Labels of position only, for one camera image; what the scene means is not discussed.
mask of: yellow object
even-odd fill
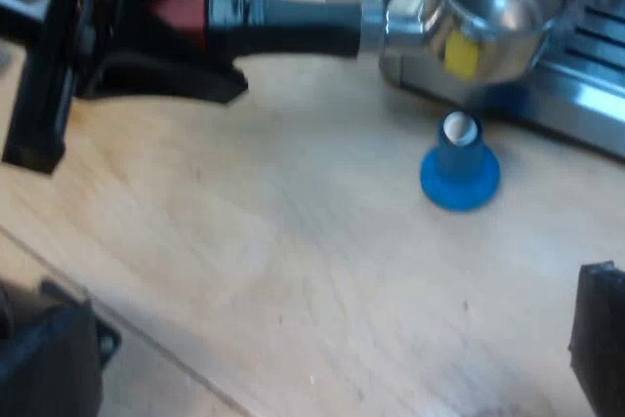
[[[478,71],[479,43],[454,30],[445,43],[445,70],[465,80]]]

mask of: espresso machine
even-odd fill
[[[414,14],[423,2],[367,1],[405,14]],[[385,54],[380,67],[401,88],[625,157],[625,0],[565,0],[538,63],[517,81],[470,83],[427,55]]]

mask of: black object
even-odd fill
[[[3,161],[52,173],[63,158],[74,96],[173,95],[225,104],[247,90],[231,62],[209,58],[148,3],[51,0],[41,24],[6,12],[4,30],[24,43],[28,57]]]
[[[294,0],[206,0],[212,53],[309,53],[353,58],[360,47],[359,4]]]
[[[120,343],[89,302],[54,283],[37,293],[0,280],[0,415],[95,417]]]
[[[579,273],[571,366],[598,417],[625,415],[625,272],[614,263]]]

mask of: black handle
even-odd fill
[[[262,53],[353,58],[360,47],[360,4],[298,0],[206,0],[211,54]]]

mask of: wood grain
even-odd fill
[[[374,63],[240,66],[229,109],[76,104],[53,179],[0,169],[2,227],[254,415],[591,415],[566,347],[579,267],[625,259],[622,165],[488,122],[501,191],[449,214],[442,106]]]
[[[74,298],[85,298],[83,289],[2,233],[0,251],[0,275],[4,280],[36,288],[43,278],[48,278],[71,292]],[[100,417],[242,416],[193,380],[164,351],[156,350],[124,321],[120,322],[115,312],[103,308],[97,300],[94,308],[123,338],[122,347],[103,375],[104,400]]]

